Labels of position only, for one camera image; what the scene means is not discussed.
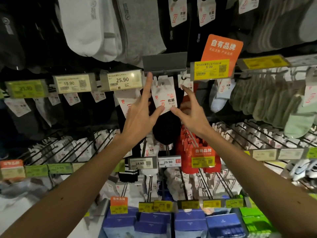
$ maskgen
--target barcode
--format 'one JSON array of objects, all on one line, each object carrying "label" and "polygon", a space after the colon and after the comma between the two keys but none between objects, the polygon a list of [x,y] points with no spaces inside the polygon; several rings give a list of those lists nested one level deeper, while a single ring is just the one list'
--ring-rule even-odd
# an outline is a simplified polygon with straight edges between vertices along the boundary
[{"label": "barcode", "polygon": [[35,84],[34,87],[35,87],[35,91],[37,91],[37,92],[40,92],[43,90],[41,84]]},{"label": "barcode", "polygon": [[227,65],[223,64],[223,65],[219,65],[219,72],[220,73],[224,73],[227,70]]},{"label": "barcode", "polygon": [[281,63],[281,60],[279,58],[273,58],[272,62],[273,63]]},{"label": "barcode", "polygon": [[85,88],[85,87],[87,87],[86,80],[78,80],[78,81],[79,81],[79,87],[80,87],[80,88]]}]

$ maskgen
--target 25.90 price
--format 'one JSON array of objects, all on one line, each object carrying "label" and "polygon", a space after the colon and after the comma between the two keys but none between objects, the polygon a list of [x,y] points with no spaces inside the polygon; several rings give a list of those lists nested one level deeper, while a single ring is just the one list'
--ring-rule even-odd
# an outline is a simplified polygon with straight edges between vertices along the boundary
[{"label": "25.90 price", "polygon": [[75,82],[64,82],[64,85],[75,85]]},{"label": "25.90 price", "polygon": [[128,82],[129,78],[117,78],[117,82]]},{"label": "25.90 price", "polygon": [[20,91],[31,91],[32,90],[31,86],[21,86],[19,88],[20,88]]}]

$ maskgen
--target hand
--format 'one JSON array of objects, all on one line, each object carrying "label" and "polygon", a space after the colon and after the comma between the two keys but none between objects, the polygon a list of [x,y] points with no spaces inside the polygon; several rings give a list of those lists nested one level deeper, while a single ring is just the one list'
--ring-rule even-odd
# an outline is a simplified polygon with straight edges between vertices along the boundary
[{"label": "hand", "polygon": [[134,144],[134,146],[152,130],[156,120],[165,109],[164,106],[160,106],[149,116],[148,101],[151,97],[152,82],[153,74],[149,72],[142,96],[131,105],[126,116],[122,135],[125,136],[131,144]]},{"label": "hand", "polygon": [[203,138],[206,130],[210,128],[204,110],[197,102],[194,92],[190,91],[189,88],[185,87],[184,85],[182,85],[182,88],[188,94],[190,103],[186,102],[183,104],[183,106],[181,105],[180,108],[184,110],[184,112],[188,115],[183,113],[180,109],[176,107],[172,107],[171,111],[173,114],[181,119],[181,121],[189,129],[189,131]]}]

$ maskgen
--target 19.90 price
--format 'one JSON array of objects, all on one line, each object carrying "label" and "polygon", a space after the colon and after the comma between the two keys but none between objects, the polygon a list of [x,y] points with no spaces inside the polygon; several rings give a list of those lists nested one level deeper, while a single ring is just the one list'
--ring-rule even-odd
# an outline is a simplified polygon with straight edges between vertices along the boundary
[{"label": "19.90 price", "polygon": [[20,88],[20,91],[31,91],[32,90],[31,86],[21,86],[19,88]]},{"label": "19.90 price", "polygon": [[64,82],[64,85],[75,85],[75,82]]},{"label": "19.90 price", "polygon": [[128,82],[129,78],[117,78],[117,82]]}]

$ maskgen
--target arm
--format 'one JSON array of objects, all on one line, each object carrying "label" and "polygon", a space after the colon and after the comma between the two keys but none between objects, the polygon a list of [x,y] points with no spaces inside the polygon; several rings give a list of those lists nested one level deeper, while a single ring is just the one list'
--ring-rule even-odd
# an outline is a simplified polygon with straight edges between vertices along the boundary
[{"label": "arm", "polygon": [[25,212],[1,238],[67,237],[84,217],[115,166],[153,128],[164,107],[149,116],[150,73],[140,97],[129,109],[122,134],[56,189]]},{"label": "arm", "polygon": [[252,159],[225,140],[208,123],[195,94],[183,86],[191,100],[191,113],[172,112],[184,125],[215,149],[243,189],[284,237],[317,236],[317,201],[290,181]]}]

